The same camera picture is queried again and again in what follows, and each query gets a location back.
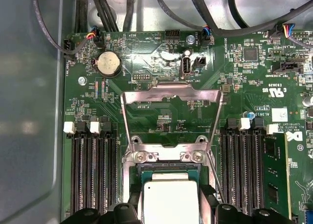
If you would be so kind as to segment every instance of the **black dimm slot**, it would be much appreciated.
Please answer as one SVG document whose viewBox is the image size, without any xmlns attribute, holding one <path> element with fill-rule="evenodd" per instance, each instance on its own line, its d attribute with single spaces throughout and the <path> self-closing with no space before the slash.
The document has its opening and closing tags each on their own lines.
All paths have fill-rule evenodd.
<svg viewBox="0 0 313 224">
<path fill-rule="evenodd" d="M 263 136 L 262 132 L 258 132 L 255 134 L 255 145 L 257 151 L 257 170 L 258 170 L 258 197 L 259 197 L 259 206 L 260 208 L 264 207 L 264 196 L 263 196 L 263 158 L 262 158 L 262 143 L 263 143 Z"/>
<path fill-rule="evenodd" d="M 260 208 L 260 187 L 258 171 L 258 145 L 255 134 L 251 135 L 251 186 L 252 186 L 252 205 L 253 208 Z"/>
<path fill-rule="evenodd" d="M 85 207 L 92 208 L 92 144 L 88 137 L 85 146 Z"/>
<path fill-rule="evenodd" d="M 247 167 L 246 167 L 246 138 L 240 134 L 240 156 L 239 156 L 239 163 L 240 163 L 240 196 L 241 196 L 241 209 L 244 214 L 247 214 L 247 181 L 246 181 L 246 174 L 247 174 Z"/>
<path fill-rule="evenodd" d="M 117 146 L 112 135 L 107 136 L 108 143 L 108 207 L 117 202 Z"/>
<path fill-rule="evenodd" d="M 252 216 L 252 187 L 251 187 L 251 138 L 250 135 L 245 132 L 245 143 L 246 143 L 246 201 L 247 201 L 247 213 Z"/>
<path fill-rule="evenodd" d="M 96 197 L 98 194 L 96 193 L 97 190 L 97 160 L 98 160 L 98 140 L 94 138 L 94 136 L 91 137 L 91 150 L 92 150 L 92 174 L 91 174 L 91 207 L 97 208 L 97 200 Z"/>
<path fill-rule="evenodd" d="M 103 215 L 107 211 L 107 196 L 106 196 L 106 147 L 103 138 L 99 139 L 99 155 L 98 155 L 98 189 L 99 189 L 99 211 Z"/>
<path fill-rule="evenodd" d="M 228 179 L 229 179 L 229 189 L 228 189 L 228 198 L 229 204 L 234 204 L 234 190 L 235 190 L 235 178 L 234 178 L 234 139 L 235 135 L 232 132 L 228 132 L 227 135 L 227 165 L 228 165 Z"/>
<path fill-rule="evenodd" d="M 234 178 L 235 178 L 235 205 L 241 206 L 241 196 L 240 196 L 240 138 L 238 135 L 235 135 L 234 141 Z"/>
<path fill-rule="evenodd" d="M 71 190 L 70 190 L 70 214 L 73 215 L 76 211 L 76 184 L 77 180 L 77 151 L 78 151 L 78 138 L 72 138 L 72 157 L 71 157 Z"/>
<path fill-rule="evenodd" d="M 93 137 L 92 139 L 92 146 L 93 146 L 93 151 L 94 151 L 94 161 L 93 161 L 93 171 L 94 171 L 94 186 L 93 186 L 93 193 L 94 193 L 94 205 L 95 208 L 100 210 L 100 171 L 99 171 L 99 140 L 98 138 Z"/>
<path fill-rule="evenodd" d="M 227 191 L 228 191 L 228 170 L 227 170 L 227 135 L 223 134 L 221 136 L 221 183 L 222 183 L 222 190 L 225 197 L 225 202 L 229 203 L 228 197 L 227 197 Z"/>
<path fill-rule="evenodd" d="M 80 138 L 80 144 L 79 144 L 79 205 L 78 205 L 78 210 L 84 208 L 85 205 L 85 200 L 86 198 L 84 197 L 84 187 L 85 187 L 85 170 L 84 166 L 86 164 L 86 158 L 85 158 L 85 147 L 86 147 L 86 135 L 82 135 Z"/>
</svg>

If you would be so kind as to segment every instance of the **integrated circuit chip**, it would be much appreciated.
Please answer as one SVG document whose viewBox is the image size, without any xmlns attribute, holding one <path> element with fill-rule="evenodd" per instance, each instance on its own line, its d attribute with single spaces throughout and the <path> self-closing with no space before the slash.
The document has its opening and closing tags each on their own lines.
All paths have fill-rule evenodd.
<svg viewBox="0 0 313 224">
<path fill-rule="evenodd" d="M 272 156 L 272 157 L 276 156 L 276 144 L 274 140 L 269 139 L 266 143 L 265 149 L 266 149 L 266 153 L 269 156 Z"/>
<path fill-rule="evenodd" d="M 278 191 L 277 188 L 272 186 L 271 184 L 268 185 L 268 197 L 275 203 L 278 203 Z"/>
<path fill-rule="evenodd" d="M 258 48 L 244 48 L 245 61 L 258 61 Z"/>
<path fill-rule="evenodd" d="M 230 85 L 229 84 L 222 85 L 222 91 L 224 93 L 229 93 L 230 92 Z"/>
<path fill-rule="evenodd" d="M 313 117 L 313 108 L 308 109 L 308 116 Z"/>
</svg>

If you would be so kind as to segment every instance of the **white slot latch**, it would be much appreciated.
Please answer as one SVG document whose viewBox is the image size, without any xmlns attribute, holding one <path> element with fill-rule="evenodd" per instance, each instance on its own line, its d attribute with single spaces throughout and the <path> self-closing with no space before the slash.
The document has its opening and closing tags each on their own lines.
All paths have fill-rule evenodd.
<svg viewBox="0 0 313 224">
<path fill-rule="evenodd" d="M 74 134 L 76 133 L 76 127 L 73 121 L 64 122 L 63 131 L 66 134 Z"/>
<path fill-rule="evenodd" d="M 278 124 L 266 125 L 266 134 L 278 133 Z"/>
<path fill-rule="evenodd" d="M 90 122 L 90 132 L 92 134 L 99 134 L 100 131 L 101 131 L 100 122 L 97 122 L 97 121 Z"/>
<path fill-rule="evenodd" d="M 249 118 L 240 118 L 238 129 L 239 130 L 250 129 L 250 119 Z"/>
</svg>

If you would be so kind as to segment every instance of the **green circuit board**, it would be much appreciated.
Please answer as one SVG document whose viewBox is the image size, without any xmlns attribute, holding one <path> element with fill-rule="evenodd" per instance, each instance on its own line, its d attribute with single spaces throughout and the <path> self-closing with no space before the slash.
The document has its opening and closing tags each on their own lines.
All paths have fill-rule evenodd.
<svg viewBox="0 0 313 224">
<path fill-rule="evenodd" d="M 105 51 L 115 52 L 122 62 L 122 71 L 114 78 L 103 77 L 92 66 L 92 59 L 104 52 L 93 41 L 76 54 L 75 62 L 66 62 L 64 121 L 86 121 L 89 125 L 90 121 L 106 117 L 116 135 L 114 200 L 121 202 L 121 157 L 127 148 L 121 93 L 149 90 L 161 82 L 184 81 L 196 90 L 222 89 L 224 92 L 212 145 L 218 173 L 221 171 L 220 128 L 226 119 L 238 120 L 244 112 L 253 112 L 264 119 L 265 125 L 278 124 L 279 131 L 287 133 L 285 171 L 289 173 L 290 187 L 286 190 L 290 192 L 292 214 L 298 215 L 299 223 L 305 223 L 305 211 L 313 206 L 313 131 L 307 128 L 313 118 L 309 117 L 309 108 L 303 105 L 302 99 L 313 93 L 313 51 L 295 46 L 285 38 L 269 38 L 267 32 L 237 38 L 211 37 L 205 47 L 197 31 L 180 31 L 175 39 L 165 34 L 164 31 L 104 33 Z M 188 35 L 195 37 L 194 44 L 186 42 Z M 68 38 L 78 44 L 84 36 L 72 34 Z M 293 36 L 304 42 L 313 40 L 311 31 L 294 31 Z M 180 59 L 187 49 L 192 51 L 193 69 L 181 79 Z M 204 64 L 199 64 L 197 58 L 205 60 Z M 303 59 L 301 71 L 273 72 L 280 63 L 295 58 Z M 82 76 L 87 79 L 83 86 L 78 84 Z M 126 108 L 131 136 L 139 135 L 144 143 L 164 146 L 195 142 L 199 135 L 208 137 L 215 120 L 214 109 L 216 105 L 208 101 L 184 102 L 170 97 L 162 102 L 137 102 Z M 70 210 L 72 145 L 71 139 L 64 139 L 64 214 Z M 280 184 L 279 176 L 273 179 Z M 282 181 L 281 186 L 286 188 L 285 184 L 286 181 Z M 272 207 L 271 202 L 265 199 L 266 206 Z"/>
</svg>

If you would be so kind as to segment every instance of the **gray metal panel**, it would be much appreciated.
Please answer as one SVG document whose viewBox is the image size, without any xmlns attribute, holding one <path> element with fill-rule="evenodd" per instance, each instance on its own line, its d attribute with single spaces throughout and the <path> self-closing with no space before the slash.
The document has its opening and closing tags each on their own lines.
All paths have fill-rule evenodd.
<svg viewBox="0 0 313 224">
<path fill-rule="evenodd" d="M 40 0 L 40 6 L 57 38 L 60 0 Z M 73 4 L 67 6 L 64 16 L 72 22 Z M 63 65 L 31 0 L 0 0 L 0 18 L 0 223 L 57 223 L 63 103 L 56 100 Z"/>
</svg>

